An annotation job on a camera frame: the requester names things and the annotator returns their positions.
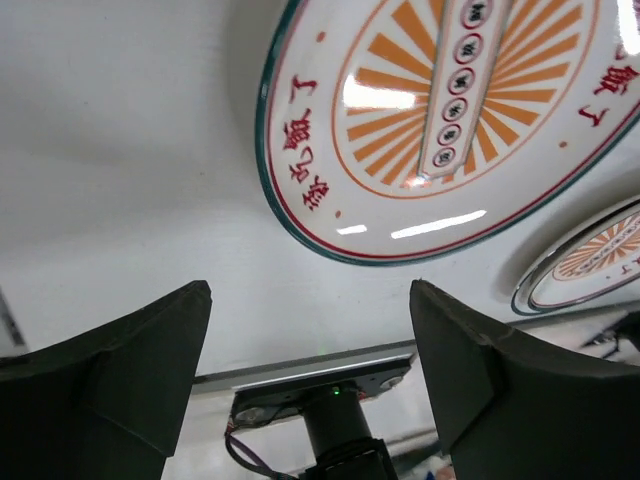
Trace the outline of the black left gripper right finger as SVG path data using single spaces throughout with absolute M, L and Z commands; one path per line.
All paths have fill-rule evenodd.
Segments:
M 639 370 L 563 349 L 416 280 L 410 314 L 460 479 L 635 479 Z

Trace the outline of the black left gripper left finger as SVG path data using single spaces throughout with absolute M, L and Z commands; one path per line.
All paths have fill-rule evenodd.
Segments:
M 1 362 L 4 479 L 159 479 L 212 309 L 192 281 L 117 320 Z

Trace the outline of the orange sunburst plate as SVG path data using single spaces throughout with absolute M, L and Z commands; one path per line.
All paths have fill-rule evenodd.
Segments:
M 511 298 L 523 316 L 575 307 L 639 279 L 639 197 L 590 217 L 528 268 Z
M 635 1 L 289 1 L 255 156 L 302 245 L 395 266 L 524 220 L 638 120 Z

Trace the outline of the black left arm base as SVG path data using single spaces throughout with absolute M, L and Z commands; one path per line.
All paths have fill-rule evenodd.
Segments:
M 361 402 L 399 384 L 412 363 L 408 359 L 391 360 L 244 387 L 234 394 L 224 433 L 226 451 L 252 473 L 268 479 L 293 479 L 293 474 L 277 471 L 260 460 L 236 434 L 301 417 L 315 464 L 306 468 L 300 479 L 396 479 L 387 446 L 372 436 Z

